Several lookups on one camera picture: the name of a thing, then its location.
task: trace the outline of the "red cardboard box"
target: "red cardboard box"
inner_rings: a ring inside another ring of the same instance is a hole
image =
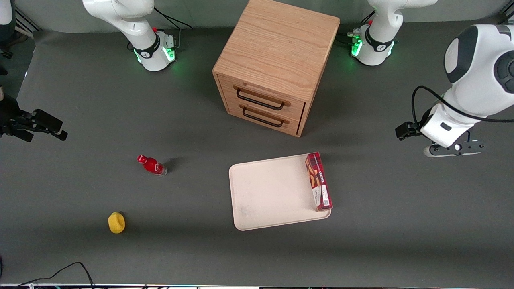
[[[314,202],[318,212],[332,209],[332,199],[328,192],[320,153],[315,152],[308,154],[305,165],[309,172],[310,186],[313,189]]]

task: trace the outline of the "tray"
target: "tray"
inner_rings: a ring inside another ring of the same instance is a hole
[[[305,158],[308,154],[245,162],[229,170],[234,225],[246,231],[324,219],[318,212]]]

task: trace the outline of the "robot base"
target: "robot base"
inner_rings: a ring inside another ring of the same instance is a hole
[[[168,35],[162,31],[157,31],[156,34],[160,38],[160,47],[153,53],[152,57],[143,58],[134,51],[137,61],[149,71],[163,70],[176,59],[173,35]]]
[[[391,55],[391,49],[394,42],[387,47],[384,51],[376,52],[371,44],[364,39],[364,32],[368,29],[369,25],[363,25],[356,28],[353,32],[348,33],[348,36],[353,37],[354,44],[350,56],[357,58],[362,64],[368,66],[377,66],[382,64],[386,58]]]
[[[427,157],[442,157],[442,156],[461,156],[461,155],[476,155],[484,151],[485,145],[478,141],[456,142],[453,146],[448,148],[442,147],[438,144],[433,144],[426,147],[423,152]]]

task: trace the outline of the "plastic bottle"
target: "plastic bottle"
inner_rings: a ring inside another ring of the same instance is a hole
[[[139,155],[137,157],[137,161],[143,164],[145,170],[153,173],[154,175],[158,175],[159,177],[163,177],[168,173],[168,169],[152,157]]]

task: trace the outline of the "wooden cabinet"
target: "wooden cabinet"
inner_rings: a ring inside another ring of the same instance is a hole
[[[212,69],[227,112],[300,137],[338,27],[333,16],[250,0]]]

